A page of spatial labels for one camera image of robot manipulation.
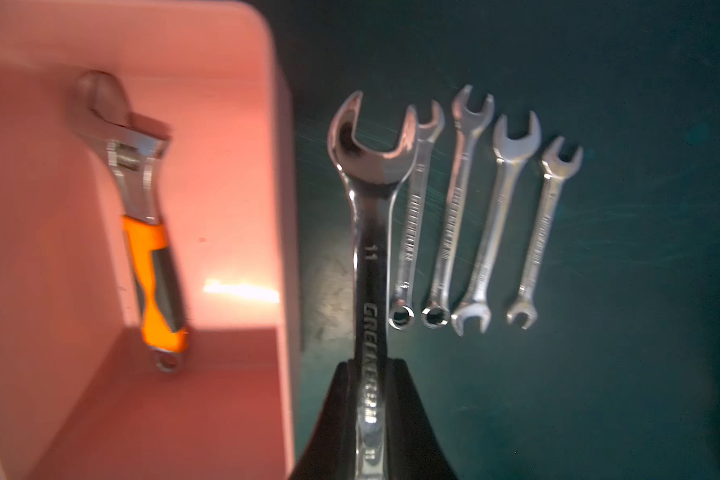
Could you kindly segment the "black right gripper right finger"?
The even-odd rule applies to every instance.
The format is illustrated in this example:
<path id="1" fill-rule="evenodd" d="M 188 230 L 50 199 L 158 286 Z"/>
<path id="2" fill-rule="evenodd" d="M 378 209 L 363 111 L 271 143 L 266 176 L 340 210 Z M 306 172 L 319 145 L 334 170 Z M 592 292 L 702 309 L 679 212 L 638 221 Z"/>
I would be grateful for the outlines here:
<path id="1" fill-rule="evenodd" d="M 386 367 L 387 461 L 391 478 L 456 480 L 406 362 L 389 359 Z"/>

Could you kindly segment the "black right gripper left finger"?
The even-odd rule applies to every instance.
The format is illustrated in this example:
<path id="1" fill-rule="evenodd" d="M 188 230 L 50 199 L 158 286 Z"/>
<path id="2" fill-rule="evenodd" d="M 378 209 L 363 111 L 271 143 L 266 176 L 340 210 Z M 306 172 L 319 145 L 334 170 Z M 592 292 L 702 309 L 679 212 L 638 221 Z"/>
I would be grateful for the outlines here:
<path id="1" fill-rule="evenodd" d="M 355 362 L 340 362 L 313 434 L 289 479 L 355 478 L 356 391 Z"/>

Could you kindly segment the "pink plastic storage box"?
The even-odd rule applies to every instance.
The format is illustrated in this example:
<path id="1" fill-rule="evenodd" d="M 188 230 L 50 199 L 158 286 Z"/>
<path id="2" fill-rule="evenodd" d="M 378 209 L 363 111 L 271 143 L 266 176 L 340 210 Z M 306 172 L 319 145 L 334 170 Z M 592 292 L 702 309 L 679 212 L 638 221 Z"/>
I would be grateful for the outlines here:
<path id="1" fill-rule="evenodd" d="M 171 139 L 160 227 L 73 130 L 90 70 Z M 287 477 L 295 193 L 255 7 L 0 1 L 0 479 Z"/>

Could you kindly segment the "small silver end wrench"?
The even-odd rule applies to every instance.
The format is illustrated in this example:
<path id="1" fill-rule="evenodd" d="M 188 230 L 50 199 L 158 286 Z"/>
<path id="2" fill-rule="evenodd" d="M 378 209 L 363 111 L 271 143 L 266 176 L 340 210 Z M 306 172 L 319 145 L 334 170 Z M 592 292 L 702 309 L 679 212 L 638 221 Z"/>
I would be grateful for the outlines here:
<path id="1" fill-rule="evenodd" d="M 512 325 L 523 317 L 523 330 L 530 329 L 538 319 L 534 304 L 540 269 L 551 234 L 556 209 L 564 185 L 580 170 L 584 149 L 578 146 L 569 160 L 560 158 L 565 143 L 564 136 L 557 136 L 544 150 L 541 164 L 544 170 L 543 187 L 539 198 L 534 226 L 518 287 L 517 297 L 507 311 L 507 323 Z"/>

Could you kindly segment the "orange handled adjustable wrench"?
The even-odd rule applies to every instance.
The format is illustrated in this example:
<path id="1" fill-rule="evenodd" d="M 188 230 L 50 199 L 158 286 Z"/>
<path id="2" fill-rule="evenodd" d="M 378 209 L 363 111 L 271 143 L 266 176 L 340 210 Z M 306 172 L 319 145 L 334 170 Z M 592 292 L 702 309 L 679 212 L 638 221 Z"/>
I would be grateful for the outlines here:
<path id="1" fill-rule="evenodd" d="M 170 127 L 135 113 L 121 81 L 89 70 L 70 89 L 71 129 L 109 170 L 123 207 L 141 336 L 156 367 L 180 368 L 188 347 L 186 310 L 162 216 L 156 180 L 171 144 Z"/>

